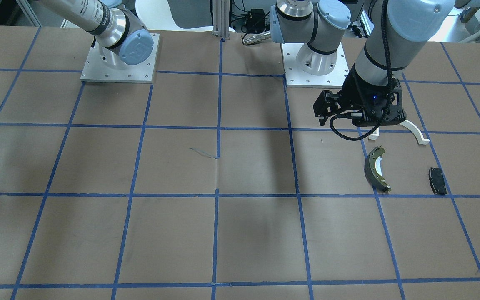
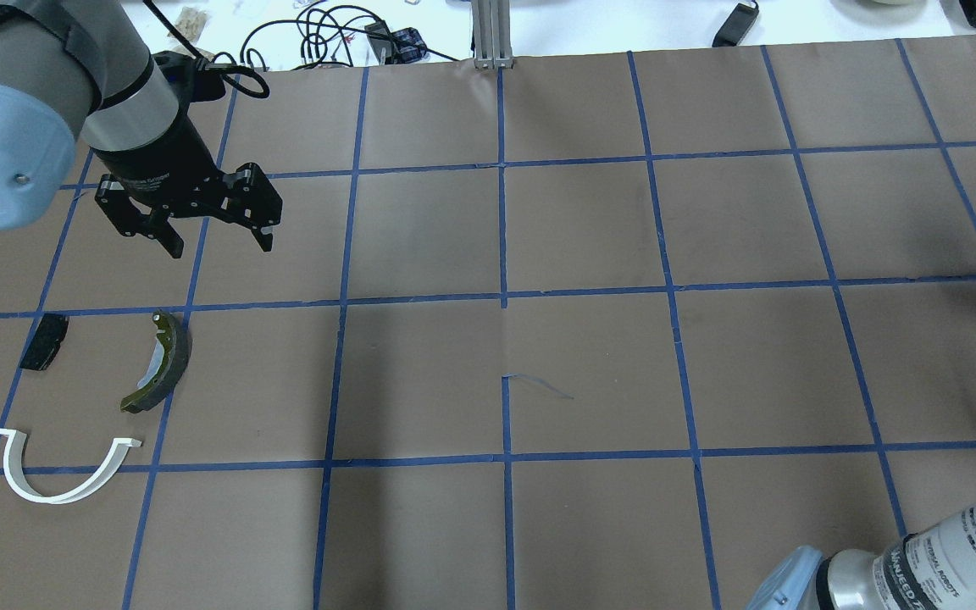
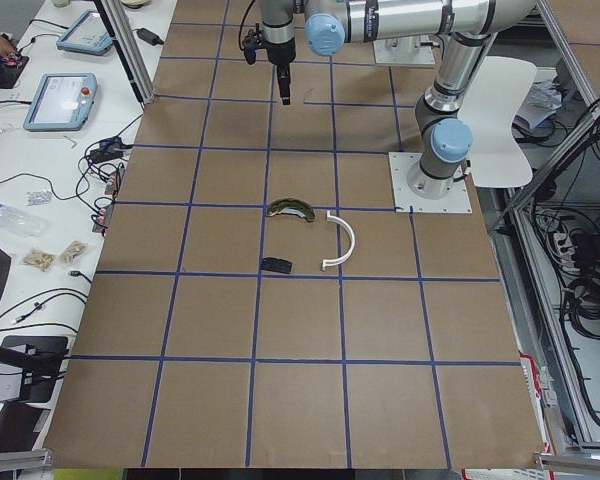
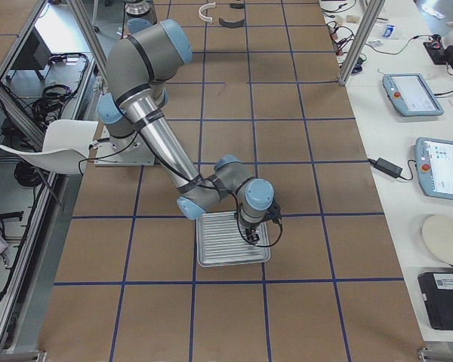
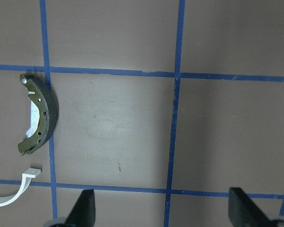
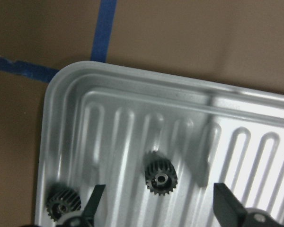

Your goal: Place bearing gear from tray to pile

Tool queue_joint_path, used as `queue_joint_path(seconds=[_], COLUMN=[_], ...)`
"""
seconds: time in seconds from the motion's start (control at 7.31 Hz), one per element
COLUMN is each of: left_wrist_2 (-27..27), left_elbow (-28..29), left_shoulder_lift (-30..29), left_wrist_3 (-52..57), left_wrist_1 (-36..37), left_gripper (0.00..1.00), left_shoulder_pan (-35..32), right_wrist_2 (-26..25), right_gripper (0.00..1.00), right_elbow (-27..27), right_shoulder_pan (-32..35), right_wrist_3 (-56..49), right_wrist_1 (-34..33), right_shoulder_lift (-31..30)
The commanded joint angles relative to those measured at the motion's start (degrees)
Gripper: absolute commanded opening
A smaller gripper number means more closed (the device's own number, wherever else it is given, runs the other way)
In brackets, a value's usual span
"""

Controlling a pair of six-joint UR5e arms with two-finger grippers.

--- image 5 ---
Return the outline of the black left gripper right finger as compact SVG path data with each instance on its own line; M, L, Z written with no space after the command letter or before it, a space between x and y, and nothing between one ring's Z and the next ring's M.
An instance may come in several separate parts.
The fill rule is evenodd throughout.
M275 223L239 187L229 189L228 217L233 227L275 226Z

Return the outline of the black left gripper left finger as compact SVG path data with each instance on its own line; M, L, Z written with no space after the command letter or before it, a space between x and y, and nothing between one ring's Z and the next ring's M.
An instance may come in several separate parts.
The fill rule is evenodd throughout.
M93 227L96 221L94 190L83 190L68 215L67 227Z

